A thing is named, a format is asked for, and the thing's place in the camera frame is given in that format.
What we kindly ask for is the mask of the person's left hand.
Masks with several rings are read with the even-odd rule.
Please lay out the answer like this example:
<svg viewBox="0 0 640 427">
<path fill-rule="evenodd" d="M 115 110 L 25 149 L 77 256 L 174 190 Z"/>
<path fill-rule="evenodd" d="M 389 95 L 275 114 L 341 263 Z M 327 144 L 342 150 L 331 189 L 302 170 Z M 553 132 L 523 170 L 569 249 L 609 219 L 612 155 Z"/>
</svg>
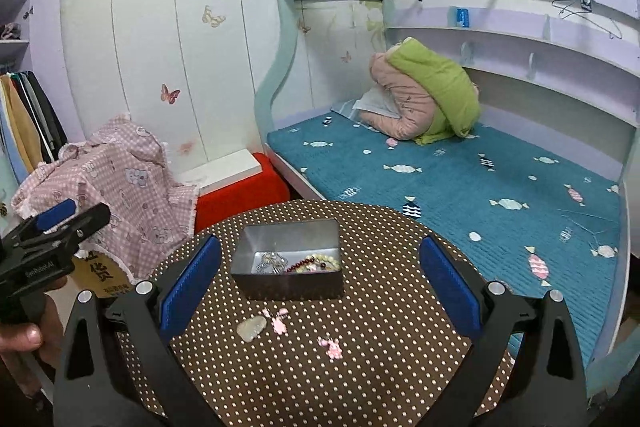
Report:
<svg viewBox="0 0 640 427">
<path fill-rule="evenodd" d="M 9 372 L 17 381 L 28 381 L 34 377 L 28 366 L 18 356 L 20 353 L 38 352 L 40 359 L 54 367 L 60 361 L 63 340 L 63 325 L 58 315 L 58 308 L 49 291 L 57 291 L 67 283 L 62 277 L 50 284 L 46 289 L 46 307 L 37 324 L 24 323 L 18 325 L 1 325 L 1 358 Z"/>
</svg>

